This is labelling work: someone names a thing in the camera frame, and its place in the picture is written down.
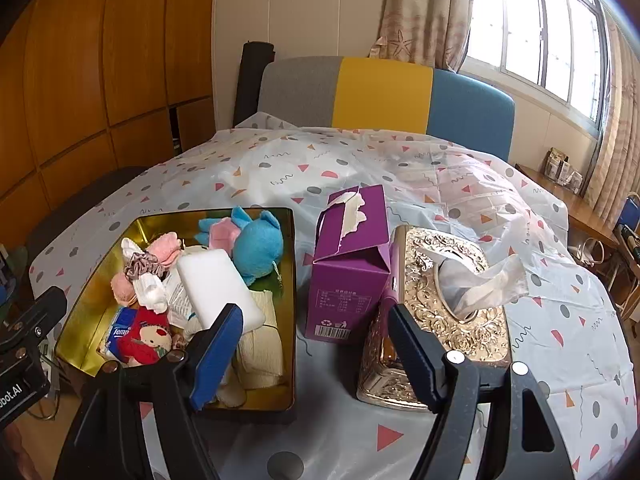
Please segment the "beige knitted cloth bundle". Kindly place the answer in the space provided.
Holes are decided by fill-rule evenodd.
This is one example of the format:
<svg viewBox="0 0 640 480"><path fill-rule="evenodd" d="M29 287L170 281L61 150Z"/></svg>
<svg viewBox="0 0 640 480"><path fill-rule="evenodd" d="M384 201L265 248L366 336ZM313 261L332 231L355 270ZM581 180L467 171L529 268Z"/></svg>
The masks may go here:
<svg viewBox="0 0 640 480"><path fill-rule="evenodd" d="M285 372L282 340L272 292L252 290L252 297L265 315L265 323L243 335L236 350L235 370L245 390L280 385Z"/></svg>

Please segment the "red christmas sock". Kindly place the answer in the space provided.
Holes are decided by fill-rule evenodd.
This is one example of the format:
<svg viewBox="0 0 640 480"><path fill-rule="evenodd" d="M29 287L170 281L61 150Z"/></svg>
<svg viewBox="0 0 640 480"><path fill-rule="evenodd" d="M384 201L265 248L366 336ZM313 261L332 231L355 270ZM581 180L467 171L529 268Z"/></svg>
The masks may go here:
<svg viewBox="0 0 640 480"><path fill-rule="evenodd" d="M172 337L166 313L145 307L137 310L125 336L117 341L122 362L128 366L151 365L171 350Z"/></svg>

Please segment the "blue tempo tissue pack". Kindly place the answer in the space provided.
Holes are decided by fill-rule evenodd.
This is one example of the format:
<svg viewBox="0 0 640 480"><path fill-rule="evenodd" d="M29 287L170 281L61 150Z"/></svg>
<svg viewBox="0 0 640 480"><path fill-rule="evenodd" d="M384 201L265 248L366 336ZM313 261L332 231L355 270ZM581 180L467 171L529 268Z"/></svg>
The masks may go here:
<svg viewBox="0 0 640 480"><path fill-rule="evenodd" d="M99 354L104 359L121 360L122 352L119 351L119 339L129 334L131 327L134 325L137 310L130 307L119 307L112 318L110 325L103 336L99 346Z"/></svg>

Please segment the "dusty pink scrunchie with cloth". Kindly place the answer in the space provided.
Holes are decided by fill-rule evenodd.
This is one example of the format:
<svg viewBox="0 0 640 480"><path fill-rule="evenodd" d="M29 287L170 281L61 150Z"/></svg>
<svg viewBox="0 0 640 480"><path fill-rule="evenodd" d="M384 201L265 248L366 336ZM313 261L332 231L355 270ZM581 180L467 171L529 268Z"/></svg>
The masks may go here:
<svg viewBox="0 0 640 480"><path fill-rule="evenodd" d="M160 260L142 250L128 237L120 242L120 248L125 261L125 278L134 288L139 306L156 314L165 313L168 309L167 292L163 283L166 269L160 264Z"/></svg>

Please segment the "blue plush toy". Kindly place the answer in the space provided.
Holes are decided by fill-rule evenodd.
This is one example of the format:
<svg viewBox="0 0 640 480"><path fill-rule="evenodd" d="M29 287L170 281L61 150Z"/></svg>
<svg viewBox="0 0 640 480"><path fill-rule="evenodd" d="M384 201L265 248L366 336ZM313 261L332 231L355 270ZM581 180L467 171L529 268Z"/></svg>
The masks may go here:
<svg viewBox="0 0 640 480"><path fill-rule="evenodd" d="M278 273L284 252L278 219L266 210L252 218L240 206L229 217L201 219L194 240L209 249L224 250L247 286Z"/></svg>

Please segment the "pink fluffy sock roll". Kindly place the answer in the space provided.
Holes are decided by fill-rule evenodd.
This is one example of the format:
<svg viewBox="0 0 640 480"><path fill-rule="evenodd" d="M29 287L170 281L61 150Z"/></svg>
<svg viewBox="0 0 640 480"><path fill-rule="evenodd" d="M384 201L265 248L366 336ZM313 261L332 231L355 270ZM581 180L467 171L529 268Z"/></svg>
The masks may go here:
<svg viewBox="0 0 640 480"><path fill-rule="evenodd" d="M163 278L164 281L170 267L181 255L182 245L177 234L175 232L169 232L161 235L157 240L149 244L148 248L142 250L150 252L160 260L160 264L166 269L166 274ZM112 277L111 290L115 300L123 307L129 307L135 302L138 302L134 288L130 281L125 278L124 269Z"/></svg>

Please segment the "white socks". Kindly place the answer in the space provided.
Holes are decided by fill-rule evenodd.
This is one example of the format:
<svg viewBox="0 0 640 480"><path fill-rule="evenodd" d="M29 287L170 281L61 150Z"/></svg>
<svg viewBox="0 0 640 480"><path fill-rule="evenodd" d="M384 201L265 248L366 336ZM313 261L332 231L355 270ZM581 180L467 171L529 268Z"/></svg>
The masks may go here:
<svg viewBox="0 0 640 480"><path fill-rule="evenodd" d="M198 324L198 320L196 318L192 318L192 321L194 322L194 324L186 326L181 334L184 348L186 349L186 353L188 354L188 359L186 360L186 364L183 365L183 368L180 372L180 378L183 379L189 386L190 393L192 388L192 375L189 366L189 350L192 348L189 347L189 344L194 339L194 336L201 330L203 330L200 324ZM236 376L232 366L233 356L231 363L224 373L224 377L222 378L215 396L208 403L219 402L227 408L237 408L246 401L246 393L243 387L240 385L238 376Z"/></svg>

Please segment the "white packaged wipes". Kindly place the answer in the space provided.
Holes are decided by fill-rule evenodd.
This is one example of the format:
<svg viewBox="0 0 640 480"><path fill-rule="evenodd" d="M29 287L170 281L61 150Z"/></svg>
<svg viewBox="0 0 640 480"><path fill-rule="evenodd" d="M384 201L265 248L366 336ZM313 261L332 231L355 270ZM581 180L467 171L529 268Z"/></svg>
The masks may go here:
<svg viewBox="0 0 640 480"><path fill-rule="evenodd" d="M167 317L170 325L183 330L193 313L191 300L184 288L180 274L172 268L163 281L166 292Z"/></svg>

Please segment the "ornate gold tissue box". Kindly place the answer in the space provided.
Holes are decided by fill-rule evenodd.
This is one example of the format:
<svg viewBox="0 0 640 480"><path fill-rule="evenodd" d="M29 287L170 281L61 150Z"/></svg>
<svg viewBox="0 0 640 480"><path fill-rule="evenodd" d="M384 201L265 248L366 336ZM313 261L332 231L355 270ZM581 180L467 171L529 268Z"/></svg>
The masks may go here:
<svg viewBox="0 0 640 480"><path fill-rule="evenodd" d="M484 252L475 243L420 226L398 226L390 244L392 273L364 344L357 398L382 408L425 412L402 367L387 330L388 311L404 304L422 330L433 333L445 350L491 365L511 362L506 316L502 307L457 318L438 282L439 261L450 258L479 274L488 269Z"/></svg>

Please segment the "purple tissue box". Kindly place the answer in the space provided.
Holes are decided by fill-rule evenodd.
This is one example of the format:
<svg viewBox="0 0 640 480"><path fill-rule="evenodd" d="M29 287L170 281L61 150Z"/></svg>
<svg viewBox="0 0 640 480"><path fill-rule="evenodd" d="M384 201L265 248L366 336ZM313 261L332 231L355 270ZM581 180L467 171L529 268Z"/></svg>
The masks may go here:
<svg viewBox="0 0 640 480"><path fill-rule="evenodd" d="M338 344L362 341L389 278L382 185L331 194L317 222L305 336Z"/></svg>

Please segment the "patterned plastic tablecloth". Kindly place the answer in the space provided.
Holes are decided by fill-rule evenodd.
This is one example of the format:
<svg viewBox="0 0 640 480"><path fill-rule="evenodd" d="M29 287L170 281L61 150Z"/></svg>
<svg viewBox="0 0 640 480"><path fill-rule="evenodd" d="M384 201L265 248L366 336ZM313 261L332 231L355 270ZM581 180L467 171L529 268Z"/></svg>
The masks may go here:
<svg viewBox="0 0 640 480"><path fill-rule="evenodd" d="M522 383L555 423L559 467L609 474L637 429L634 367L608 293L567 248L562 200L497 156L405 131L296 127L258 113L146 170L35 258L65 292L56 351L87 352L120 305L126 255L175 233L169 270L204 325L236 301L278 335L279 379L198 428L224 479L407 479L436 420L402 365L382 366L403 304L456 352Z"/></svg>

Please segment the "packages on desk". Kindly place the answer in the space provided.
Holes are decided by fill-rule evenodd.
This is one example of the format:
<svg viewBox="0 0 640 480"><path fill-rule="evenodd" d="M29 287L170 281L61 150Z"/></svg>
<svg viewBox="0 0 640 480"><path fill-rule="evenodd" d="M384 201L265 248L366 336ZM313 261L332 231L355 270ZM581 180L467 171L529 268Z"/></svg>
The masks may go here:
<svg viewBox="0 0 640 480"><path fill-rule="evenodd" d="M574 194L582 189L582 174L570 164L570 158L557 148L550 148L544 158L544 175Z"/></svg>

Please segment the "right floral curtain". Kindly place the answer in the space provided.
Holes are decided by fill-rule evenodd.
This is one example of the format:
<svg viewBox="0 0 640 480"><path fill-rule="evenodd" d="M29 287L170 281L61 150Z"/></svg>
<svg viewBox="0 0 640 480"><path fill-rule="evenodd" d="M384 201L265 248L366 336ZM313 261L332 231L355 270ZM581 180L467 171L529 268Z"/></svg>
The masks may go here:
<svg viewBox="0 0 640 480"><path fill-rule="evenodd" d="M628 195L639 192L639 60L608 13L605 24L611 61L608 114L585 199L614 229Z"/></svg>

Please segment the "floral curtain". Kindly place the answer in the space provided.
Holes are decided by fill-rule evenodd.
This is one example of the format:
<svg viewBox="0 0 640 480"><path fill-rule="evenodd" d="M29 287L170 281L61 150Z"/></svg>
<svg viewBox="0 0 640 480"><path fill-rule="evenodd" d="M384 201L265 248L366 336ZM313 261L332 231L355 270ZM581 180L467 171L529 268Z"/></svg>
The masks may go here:
<svg viewBox="0 0 640 480"><path fill-rule="evenodd" d="M473 0L385 0L371 58L457 72L468 50Z"/></svg>
<svg viewBox="0 0 640 480"><path fill-rule="evenodd" d="M639 192L639 60L608 13L605 24L611 61L608 114L585 199L614 229L628 195Z"/></svg>

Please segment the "left floral curtain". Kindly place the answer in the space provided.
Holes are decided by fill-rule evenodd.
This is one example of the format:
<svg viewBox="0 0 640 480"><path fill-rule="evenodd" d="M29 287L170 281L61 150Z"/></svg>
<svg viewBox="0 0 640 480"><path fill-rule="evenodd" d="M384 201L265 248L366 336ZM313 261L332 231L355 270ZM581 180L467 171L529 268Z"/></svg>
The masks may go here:
<svg viewBox="0 0 640 480"><path fill-rule="evenodd" d="M468 50L473 0L385 0L371 58L457 72Z"/></svg>

